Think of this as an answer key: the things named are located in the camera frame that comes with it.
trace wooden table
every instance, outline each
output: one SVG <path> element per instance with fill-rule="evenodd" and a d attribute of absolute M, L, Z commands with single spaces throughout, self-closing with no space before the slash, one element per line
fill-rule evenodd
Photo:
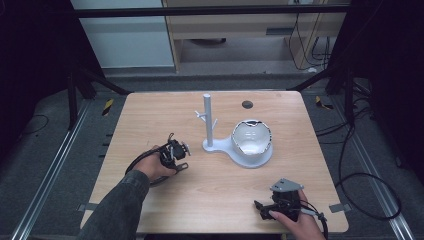
<path fill-rule="evenodd" d="M 273 156 L 264 166 L 245 169 L 225 154 L 207 153 L 204 92 L 130 94 L 113 135 L 90 203 L 99 203 L 122 179 L 129 163 L 153 145 L 162 145 L 173 132 L 190 146 L 192 156 L 180 160 L 189 169 L 150 189 L 138 232 L 143 233 L 281 233 L 273 220 L 262 220 L 253 200 L 272 204 L 269 187 L 280 178 L 305 186 L 304 192 L 328 219 L 330 232 L 344 232 L 343 212 L 331 213 L 339 203 L 327 165 L 303 99 L 298 92 L 208 92 L 212 118 L 218 119 L 214 138 L 229 136 L 244 119 L 265 122 L 272 131 Z M 245 109 L 242 102 L 253 102 Z M 81 226 L 91 211 L 86 211 Z"/>

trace hand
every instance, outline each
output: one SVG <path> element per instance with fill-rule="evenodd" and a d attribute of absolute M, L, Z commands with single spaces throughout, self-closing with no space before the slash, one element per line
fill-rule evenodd
<path fill-rule="evenodd" d="M 302 201 L 308 201 L 302 190 L 299 190 L 299 197 Z M 313 216 L 300 212 L 297 222 L 293 222 L 280 212 L 270 211 L 269 214 L 283 224 L 297 240 L 325 240 Z"/>
<path fill-rule="evenodd" d="M 160 163 L 158 152 L 155 152 L 152 155 L 143 158 L 134 166 L 133 169 L 146 174 L 147 177 L 149 177 L 150 181 L 154 181 L 162 176 L 172 176 L 177 173 L 175 169 L 166 168 Z"/>

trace gray carpet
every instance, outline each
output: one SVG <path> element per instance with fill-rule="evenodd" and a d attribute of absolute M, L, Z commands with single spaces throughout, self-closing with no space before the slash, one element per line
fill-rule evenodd
<path fill-rule="evenodd" d="M 171 90 L 246 90 L 246 89 L 285 89 L 305 79 L 305 76 L 284 76 L 273 74 L 233 75 L 233 76 L 191 76 L 140 79 L 112 79 L 120 86 L 132 91 L 171 91 Z M 319 108 L 315 105 L 315 94 L 322 93 L 320 86 L 308 89 L 303 94 L 310 118 L 316 130 L 340 123 L 342 120 L 336 110 Z M 125 97 L 96 86 L 99 91 L 91 101 L 86 120 L 68 155 L 60 175 L 38 217 L 32 235 L 75 236 L 79 231 L 82 212 L 76 208 L 86 203 L 90 197 L 103 157 L 107 151 L 112 134 L 119 118 Z M 332 98 L 321 95 L 324 103 L 333 104 Z M 108 116 L 102 116 L 105 102 L 114 99 Z M 358 110 L 366 106 L 358 103 Z M 67 130 L 68 112 L 66 92 L 60 92 L 41 101 L 36 114 L 49 119 L 45 127 L 44 117 L 34 117 L 28 132 L 16 144 L 9 156 L 9 165 L 2 169 L 0 177 L 0 236 L 10 235 L 22 218 L 32 200 L 45 172 L 58 150 Z M 402 199 L 405 219 L 416 239 L 424 239 L 424 188 L 414 173 L 399 169 L 394 156 L 383 137 L 378 125 L 367 113 L 356 120 L 356 134 L 359 134 L 369 151 L 374 164 L 382 177 L 397 191 Z M 334 181 L 338 180 L 337 165 L 341 144 L 346 129 L 325 137 L 320 137 L 327 165 Z M 351 143 L 347 145 L 343 158 L 343 174 L 363 171 L 357 153 Z M 371 189 L 369 180 L 355 178 L 345 184 L 349 194 L 357 203 L 375 214 L 381 215 L 380 203 Z M 347 203 L 338 190 L 343 203 Z M 389 222 L 371 219 L 356 209 L 346 213 L 350 228 L 346 233 L 331 235 L 330 239 L 397 239 Z"/>

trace floor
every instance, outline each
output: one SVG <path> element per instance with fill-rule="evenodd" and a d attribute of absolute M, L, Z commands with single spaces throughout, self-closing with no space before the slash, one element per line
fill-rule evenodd
<path fill-rule="evenodd" d="M 317 54 L 322 53 L 324 44 L 324 41 L 318 43 Z M 284 90 L 324 67 L 322 61 L 311 56 L 311 61 L 317 65 L 298 70 L 290 56 L 282 38 L 227 39 L 222 44 L 217 44 L 216 40 L 186 41 L 178 73 L 146 73 L 131 78 L 115 76 L 110 81 L 132 91 Z M 317 134 L 344 121 L 343 94 L 327 96 L 323 89 L 325 84 L 324 79 L 302 92 Z M 80 109 L 86 109 L 81 112 L 84 122 L 75 138 L 71 138 L 72 147 L 63 152 L 63 161 L 54 166 L 58 149 L 61 150 L 64 139 L 69 137 L 66 92 L 50 96 L 37 105 L 36 115 L 9 156 L 11 164 L 2 169 L 0 175 L 0 239 L 9 239 L 19 229 L 17 226 L 25 219 L 25 213 L 35 216 L 28 221 L 29 238 L 74 239 L 78 233 L 82 212 L 77 208 L 88 202 L 125 103 L 125 96 L 100 85 L 95 87 L 98 91 L 95 100 L 79 98 Z M 316 96 L 328 106 L 317 106 Z M 114 99 L 112 109 L 108 116 L 102 116 L 105 102 L 110 98 Z M 353 206 L 352 211 L 346 212 L 349 230 L 343 234 L 330 234 L 330 239 L 424 239 L 424 187 L 412 171 L 396 166 L 393 152 L 378 123 L 372 119 L 368 103 L 358 101 L 356 106 L 355 133 L 342 158 L 341 142 L 347 134 L 345 127 L 318 137 L 330 173 L 337 182 L 338 164 L 343 159 L 344 174 L 378 174 L 395 189 L 402 201 L 402 214 L 391 221 L 380 221 L 362 214 Z M 48 194 L 44 199 L 38 199 L 42 200 L 40 206 L 29 208 L 52 166 L 58 171 L 51 175 L 53 181 L 48 185 Z M 396 211 L 393 197 L 378 182 L 359 177 L 348 180 L 345 188 L 367 212 L 384 216 Z M 345 193 L 339 188 L 338 193 L 341 202 L 347 204 Z"/>

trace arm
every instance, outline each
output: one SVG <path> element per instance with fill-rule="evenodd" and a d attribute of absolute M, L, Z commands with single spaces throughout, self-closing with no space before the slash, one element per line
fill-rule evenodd
<path fill-rule="evenodd" d="M 150 181 L 175 172 L 162 166 L 158 153 L 141 160 L 99 203 L 77 239 L 135 238 Z"/>
<path fill-rule="evenodd" d="M 302 201 L 308 201 L 302 190 L 299 190 L 299 197 Z M 308 214 L 300 212 L 297 222 L 280 212 L 270 211 L 269 214 L 283 224 L 297 240 L 325 240 L 314 217 Z"/>

